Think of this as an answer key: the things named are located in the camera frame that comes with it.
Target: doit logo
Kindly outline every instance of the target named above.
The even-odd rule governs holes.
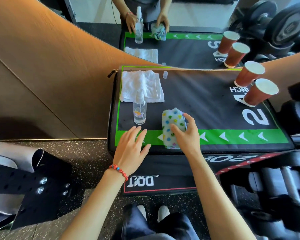
[[[139,187],[146,186],[153,186],[154,185],[154,178],[159,177],[159,175],[153,176],[131,176],[129,179],[129,184],[127,187]]]

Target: forearm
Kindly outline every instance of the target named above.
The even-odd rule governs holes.
[[[187,156],[197,186],[210,237],[250,240],[254,234],[223,191],[201,154]]]
[[[172,0],[160,0],[161,12],[168,14],[171,3],[172,3]]]
[[[130,12],[124,0],[112,0],[116,8],[119,10],[121,16],[125,17],[126,13]]]
[[[97,239],[123,183],[122,174],[113,169],[106,170],[87,203],[64,231],[60,240]]]

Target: polka dot cloth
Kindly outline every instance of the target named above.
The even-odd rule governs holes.
[[[180,149],[176,137],[170,129],[170,124],[175,124],[183,132],[186,131],[186,121],[179,109],[168,109],[162,113],[162,131],[164,147],[168,149]]]

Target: white cup rim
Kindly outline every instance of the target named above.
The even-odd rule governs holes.
[[[275,95],[279,92],[278,86],[265,78],[259,78],[255,81],[256,87],[263,93],[268,95]]]
[[[258,74],[258,75],[262,75],[266,72],[266,69],[265,67],[260,64],[260,63],[257,63],[255,61],[247,61],[245,64],[244,64],[244,67],[249,71],[249,72],[252,72],[254,74]]]
[[[239,40],[240,39],[240,35],[233,31],[225,31],[223,33],[223,36],[229,40]]]
[[[250,52],[250,48],[248,45],[241,43],[241,42],[236,42],[232,44],[232,48],[236,50],[237,52],[247,54]]]

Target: speckled floor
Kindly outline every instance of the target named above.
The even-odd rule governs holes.
[[[37,225],[26,226],[13,231],[0,231],[0,240],[55,240],[70,224],[71,220],[84,205],[93,188],[100,181],[103,172],[112,163],[108,154],[106,140],[80,140],[80,141],[32,141],[17,142],[31,147],[41,147],[47,152],[68,161],[73,165],[76,181],[84,185],[84,197],[69,198],[60,211],[60,218]],[[117,223],[120,222],[123,207],[129,203],[144,205],[147,219],[151,227],[156,224],[157,210],[166,205],[170,212],[181,212],[188,215],[200,239],[210,239],[208,227],[205,222],[200,199],[197,193],[179,195],[159,195],[148,197],[122,197],[117,196],[106,217],[98,239],[107,240],[112,237]]]

